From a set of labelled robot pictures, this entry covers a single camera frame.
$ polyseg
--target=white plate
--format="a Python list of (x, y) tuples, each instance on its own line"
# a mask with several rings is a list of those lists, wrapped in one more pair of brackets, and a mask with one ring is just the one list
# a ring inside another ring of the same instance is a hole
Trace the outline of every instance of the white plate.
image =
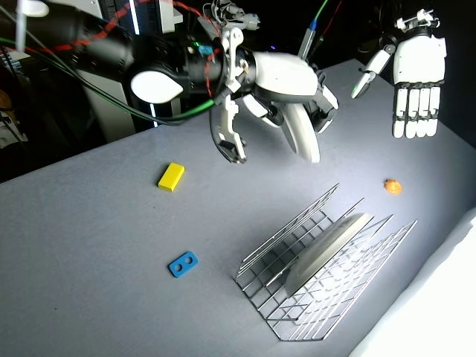
[(368, 213), (358, 213), (339, 219), (303, 250), (297, 262), (290, 268), (284, 284), (288, 298), (298, 292), (372, 218)]

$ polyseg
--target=metal frame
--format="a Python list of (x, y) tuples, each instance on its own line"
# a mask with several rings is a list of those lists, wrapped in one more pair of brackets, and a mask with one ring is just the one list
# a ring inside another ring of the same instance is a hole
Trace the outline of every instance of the metal frame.
[[(293, 296), (286, 273), (299, 254), (334, 223), (322, 211), (337, 189), (328, 190), (240, 264), (236, 283), (281, 341), (320, 341), (342, 320), (417, 221), (379, 238), (388, 216), (369, 223)], [(353, 205), (351, 214), (363, 199)]]

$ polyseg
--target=light strip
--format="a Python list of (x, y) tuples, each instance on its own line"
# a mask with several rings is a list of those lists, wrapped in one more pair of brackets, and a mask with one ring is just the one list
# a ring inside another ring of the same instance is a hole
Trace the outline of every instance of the light strip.
[(134, 32), (136, 35), (139, 34), (139, 22), (137, 21), (137, 15), (135, 14), (135, 5), (134, 0), (129, 0), (131, 5), (131, 15), (132, 15), (132, 23), (134, 25)]
[[(150, 114), (155, 118), (155, 108), (152, 103), (150, 104)], [(158, 126), (157, 122), (154, 121), (154, 128), (156, 128), (157, 126)]]

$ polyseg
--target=robotic arm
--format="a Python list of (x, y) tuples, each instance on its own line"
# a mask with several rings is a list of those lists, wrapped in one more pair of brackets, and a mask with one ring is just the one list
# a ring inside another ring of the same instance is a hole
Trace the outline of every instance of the robotic arm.
[(393, 136), (407, 138), (434, 136), (440, 109), (440, 86), (445, 76), (445, 39), (433, 36), (440, 26), (433, 10), (421, 9), (415, 17), (398, 19), (395, 27), (404, 34), (399, 44), (384, 46), (367, 64), (364, 74), (352, 91), (352, 98), (362, 95), (382, 72), (391, 56), (395, 100)]
[[(214, 41), (175, 34), (134, 36), (73, 7), (46, 4), (47, 11), (43, 8), (41, 16), (28, 17), (26, 23), (48, 48), (38, 48), (29, 36), (26, 48), (53, 51), (74, 68), (122, 82), (131, 95), (148, 103), (212, 94), (222, 109), (219, 145), (232, 162), (246, 160), (241, 137), (233, 130), (239, 111), (234, 98), (245, 96), (252, 113), (283, 129), (296, 153), (319, 161), (313, 122), (332, 120), (338, 104), (323, 78), (301, 58), (245, 50), (239, 28)], [(8, 39), (18, 35), (15, 25), (1, 16), (0, 31)]]

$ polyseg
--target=green cable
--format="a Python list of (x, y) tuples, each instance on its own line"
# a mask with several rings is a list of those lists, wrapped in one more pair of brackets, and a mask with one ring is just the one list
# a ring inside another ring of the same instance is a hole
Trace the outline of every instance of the green cable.
[[(10, 44), (10, 45), (15, 45), (15, 41), (12, 41), (11, 39), (5, 39), (3, 37), (0, 37), (0, 42), (5, 42), (7, 44)], [(46, 62), (49, 62), (50, 64), (54, 65), (55, 67), (57, 67), (58, 69), (60, 69), (61, 71), (64, 71), (66, 74), (68, 75), (72, 75), (70, 74), (65, 68), (63, 68), (60, 64), (54, 62), (52, 59), (46, 57), (46, 56), (43, 56), (42, 54), (40, 53), (36, 53), (35, 55), (37, 55), (38, 57), (41, 57), (43, 60), (45, 60)], [(102, 95), (100, 92), (98, 91), (95, 91), (93, 88), (90, 88), (92, 91), (95, 92), (95, 94), (99, 95), (100, 97), (102, 97), (104, 100), (107, 100), (108, 102), (110, 102), (111, 104), (117, 106), (118, 108), (124, 110), (125, 112), (128, 112), (129, 114), (131, 115), (136, 115), (142, 119), (145, 119), (145, 120), (151, 120), (151, 121), (158, 121), (158, 120), (153, 120), (151, 116), (137, 110), (137, 109), (133, 109), (129, 106), (127, 106), (125, 103), (122, 103), (120, 102), (119, 100), (117, 102), (111, 100), (110, 98)], [(204, 110), (206, 109), (209, 109), (210, 107), (212, 107), (213, 105), (215, 105), (215, 102), (211, 99), (207, 100), (206, 102), (200, 104), (199, 106), (197, 106), (196, 108), (192, 108), (184, 113), (181, 113), (179, 115), (174, 115), (173, 117), (171, 118), (165, 118), (165, 119), (169, 119), (168, 121), (173, 123), (174, 121), (177, 121), (179, 119), (183, 119), (183, 118), (187, 118), (187, 117), (190, 117), (192, 115), (196, 115), (200, 112), (203, 112)]]
[(318, 11), (317, 15), (315, 16), (315, 19), (316, 19), (316, 20), (317, 20), (318, 17), (320, 16), (322, 10), (324, 9), (324, 6), (326, 6), (326, 4), (327, 4), (328, 1), (329, 1), (329, 0), (324, 0), (324, 2), (322, 3), (321, 7), (319, 8), (319, 11)]

